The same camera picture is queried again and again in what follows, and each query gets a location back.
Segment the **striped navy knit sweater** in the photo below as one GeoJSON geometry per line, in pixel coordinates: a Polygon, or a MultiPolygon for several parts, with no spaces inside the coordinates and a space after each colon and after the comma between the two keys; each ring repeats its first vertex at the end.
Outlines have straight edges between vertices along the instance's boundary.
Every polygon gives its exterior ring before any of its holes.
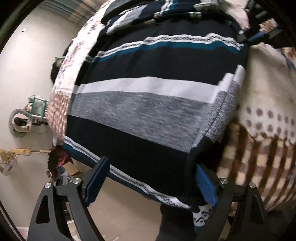
{"type": "Polygon", "coordinates": [[[112,1],[72,93],[64,147],[113,180],[180,211],[195,232],[212,210],[198,164],[234,112],[248,45],[224,1],[112,1]]]}

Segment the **cardboard box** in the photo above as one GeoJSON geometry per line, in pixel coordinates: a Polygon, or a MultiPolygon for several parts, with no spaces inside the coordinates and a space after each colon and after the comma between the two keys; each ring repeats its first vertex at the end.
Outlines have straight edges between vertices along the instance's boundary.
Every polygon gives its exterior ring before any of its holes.
{"type": "Polygon", "coordinates": [[[81,172],[74,164],[67,162],[63,165],[63,168],[70,175],[71,178],[82,178],[84,173],[81,172]]]}

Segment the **teal storage rack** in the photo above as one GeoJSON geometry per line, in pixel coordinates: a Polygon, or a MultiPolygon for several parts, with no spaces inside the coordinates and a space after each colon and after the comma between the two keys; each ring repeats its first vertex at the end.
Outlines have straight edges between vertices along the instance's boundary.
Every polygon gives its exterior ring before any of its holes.
{"type": "Polygon", "coordinates": [[[29,114],[32,125],[41,126],[48,125],[45,117],[45,111],[49,105],[49,101],[40,96],[28,97],[28,104],[25,106],[25,111],[29,114]]]}

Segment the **floor fan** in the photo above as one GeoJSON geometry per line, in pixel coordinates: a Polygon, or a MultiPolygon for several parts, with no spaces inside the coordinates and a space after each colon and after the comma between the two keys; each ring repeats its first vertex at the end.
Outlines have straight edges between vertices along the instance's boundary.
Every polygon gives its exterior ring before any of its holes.
{"type": "Polygon", "coordinates": [[[23,138],[31,131],[32,120],[24,109],[15,109],[9,117],[9,130],[15,138],[23,138]]]}

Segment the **left teal curtain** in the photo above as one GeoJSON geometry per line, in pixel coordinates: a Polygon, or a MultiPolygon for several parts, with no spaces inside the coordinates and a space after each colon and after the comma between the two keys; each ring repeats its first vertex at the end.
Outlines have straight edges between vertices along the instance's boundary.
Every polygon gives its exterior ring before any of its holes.
{"type": "Polygon", "coordinates": [[[105,3],[102,0],[45,0],[40,7],[66,17],[78,25],[84,25],[105,3]]]}

